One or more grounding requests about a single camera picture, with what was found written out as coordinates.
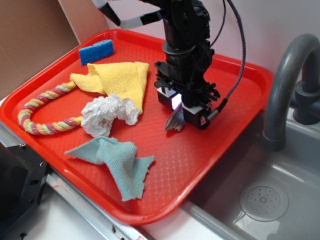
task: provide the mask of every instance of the gray sink basin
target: gray sink basin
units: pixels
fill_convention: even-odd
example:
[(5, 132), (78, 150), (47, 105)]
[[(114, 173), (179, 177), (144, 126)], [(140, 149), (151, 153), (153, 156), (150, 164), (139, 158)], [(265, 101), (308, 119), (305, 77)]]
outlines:
[(287, 121), (286, 147), (263, 147), (259, 114), (188, 197), (244, 239), (320, 239), (320, 131)]

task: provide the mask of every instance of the yellow cloth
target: yellow cloth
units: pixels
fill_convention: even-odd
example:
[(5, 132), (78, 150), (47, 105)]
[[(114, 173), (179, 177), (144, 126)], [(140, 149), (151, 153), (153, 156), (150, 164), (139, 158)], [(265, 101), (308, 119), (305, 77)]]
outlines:
[(87, 64), (87, 75), (72, 73), (70, 80), (83, 91), (116, 94), (122, 100), (130, 98), (143, 111), (143, 101), (147, 85), (148, 63), (121, 62)]

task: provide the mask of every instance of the light blue cloth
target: light blue cloth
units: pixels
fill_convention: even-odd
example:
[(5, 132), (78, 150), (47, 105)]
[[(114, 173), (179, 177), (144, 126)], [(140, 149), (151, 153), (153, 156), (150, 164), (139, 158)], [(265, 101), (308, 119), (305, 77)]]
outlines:
[(135, 158), (137, 147), (133, 142), (118, 142), (105, 136), (96, 137), (65, 153), (93, 164), (106, 164), (121, 192), (122, 201), (142, 198), (144, 180), (155, 159), (154, 156)]

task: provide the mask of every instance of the colorful rope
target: colorful rope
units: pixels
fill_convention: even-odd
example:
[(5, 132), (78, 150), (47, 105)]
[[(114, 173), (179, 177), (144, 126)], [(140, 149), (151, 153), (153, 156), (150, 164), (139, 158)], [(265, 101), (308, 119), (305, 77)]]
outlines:
[(69, 93), (77, 85), (71, 81), (56, 86), (54, 89), (41, 93), (26, 103), (18, 114), (18, 122), (22, 129), (33, 135), (55, 135), (76, 128), (81, 125), (82, 116), (71, 117), (63, 121), (39, 124), (31, 121), (31, 115), (37, 108), (51, 100)]

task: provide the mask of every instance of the drain strainer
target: drain strainer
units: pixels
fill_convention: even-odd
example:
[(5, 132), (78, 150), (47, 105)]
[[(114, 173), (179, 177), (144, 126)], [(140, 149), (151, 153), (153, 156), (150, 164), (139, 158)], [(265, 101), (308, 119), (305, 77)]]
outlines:
[(285, 190), (274, 182), (255, 181), (242, 190), (240, 205), (249, 217), (270, 222), (285, 214), (289, 201)]

